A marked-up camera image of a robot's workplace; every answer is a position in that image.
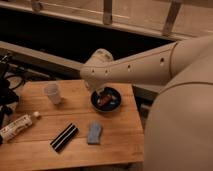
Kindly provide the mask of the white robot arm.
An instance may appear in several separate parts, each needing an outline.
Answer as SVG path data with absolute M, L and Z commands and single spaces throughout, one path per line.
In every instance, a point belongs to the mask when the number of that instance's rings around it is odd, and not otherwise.
M 144 171 L 213 171 L 213 35 L 115 60 L 96 50 L 80 70 L 92 91 L 106 83 L 159 86 L 144 135 Z

